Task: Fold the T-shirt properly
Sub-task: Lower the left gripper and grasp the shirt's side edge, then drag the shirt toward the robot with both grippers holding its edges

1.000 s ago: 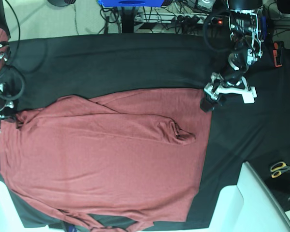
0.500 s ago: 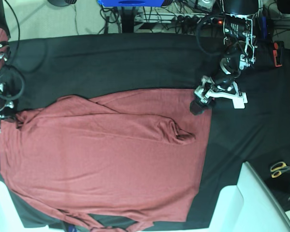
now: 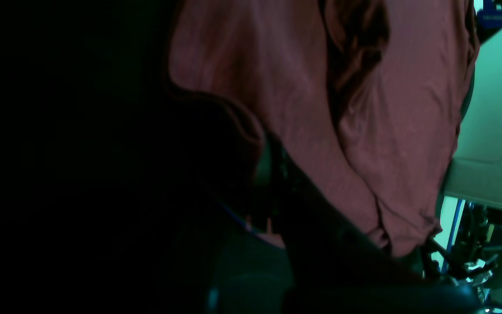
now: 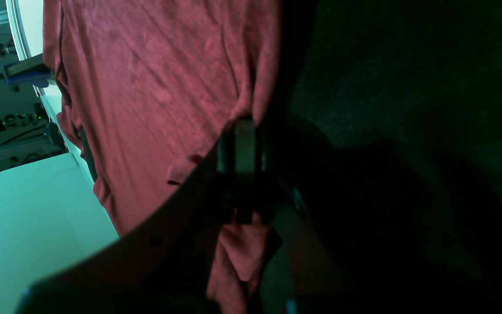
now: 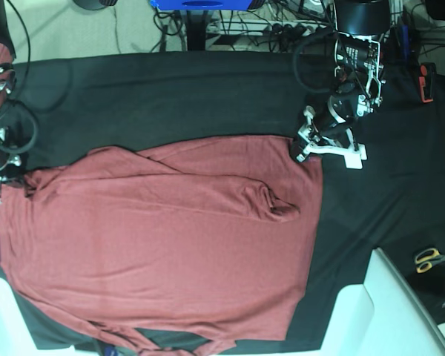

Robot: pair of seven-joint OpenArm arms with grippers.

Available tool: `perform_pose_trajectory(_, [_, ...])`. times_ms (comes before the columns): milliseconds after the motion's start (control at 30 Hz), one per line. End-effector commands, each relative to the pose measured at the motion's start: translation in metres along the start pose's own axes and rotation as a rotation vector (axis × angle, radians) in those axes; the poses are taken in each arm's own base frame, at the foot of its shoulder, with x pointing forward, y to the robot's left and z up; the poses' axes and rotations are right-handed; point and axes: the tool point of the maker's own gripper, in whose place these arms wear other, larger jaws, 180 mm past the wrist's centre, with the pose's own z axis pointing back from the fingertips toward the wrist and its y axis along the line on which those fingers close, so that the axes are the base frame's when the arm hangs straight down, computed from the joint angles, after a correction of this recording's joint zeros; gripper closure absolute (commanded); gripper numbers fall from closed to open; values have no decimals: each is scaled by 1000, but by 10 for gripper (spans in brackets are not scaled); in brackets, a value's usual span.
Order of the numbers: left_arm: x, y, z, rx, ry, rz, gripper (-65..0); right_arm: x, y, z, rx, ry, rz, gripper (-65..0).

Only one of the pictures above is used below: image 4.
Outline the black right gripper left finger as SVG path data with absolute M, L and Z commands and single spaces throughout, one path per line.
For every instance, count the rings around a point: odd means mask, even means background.
M 218 314 L 206 298 L 219 233 L 234 215 L 230 121 L 213 149 L 145 222 L 24 292 L 18 314 Z

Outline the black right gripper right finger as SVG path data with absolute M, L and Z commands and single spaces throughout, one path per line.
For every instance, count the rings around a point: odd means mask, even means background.
M 502 119 L 416 130 L 336 148 L 305 121 L 256 128 L 288 314 L 502 314 Z

